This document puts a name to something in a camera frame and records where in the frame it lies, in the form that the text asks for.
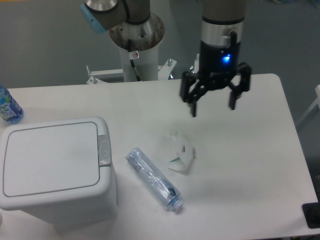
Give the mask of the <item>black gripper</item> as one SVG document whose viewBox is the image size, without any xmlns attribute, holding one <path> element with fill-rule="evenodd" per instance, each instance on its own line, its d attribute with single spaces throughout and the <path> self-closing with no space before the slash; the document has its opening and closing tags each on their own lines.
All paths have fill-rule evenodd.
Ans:
<svg viewBox="0 0 320 240">
<path fill-rule="evenodd" d="M 197 116 L 197 101 L 207 91 L 230 87 L 229 107 L 235 110 L 241 94 L 250 90 L 252 68 L 246 62 L 238 63 L 240 46 L 240 42 L 231 46 L 200 42 L 198 73 L 184 71 L 179 92 L 182 101 L 190 107 L 193 117 Z M 238 73 L 240 81 L 238 85 L 234 85 L 232 79 Z"/>
</svg>

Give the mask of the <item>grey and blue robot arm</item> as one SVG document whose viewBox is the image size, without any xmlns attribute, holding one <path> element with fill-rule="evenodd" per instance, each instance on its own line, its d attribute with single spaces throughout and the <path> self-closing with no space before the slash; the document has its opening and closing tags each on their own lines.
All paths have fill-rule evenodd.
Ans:
<svg viewBox="0 0 320 240">
<path fill-rule="evenodd" d="M 238 61 L 246 5 L 244 0 L 203 2 L 198 69 L 182 73 L 179 92 L 193 116 L 198 100 L 209 91 L 230 88 L 229 107 L 235 109 L 241 94 L 250 90 L 252 69 Z M 92 29 L 109 31 L 120 48 L 126 82 L 159 78 L 152 51 L 163 40 L 165 26 L 148 0 L 85 0 L 80 9 Z"/>
</svg>

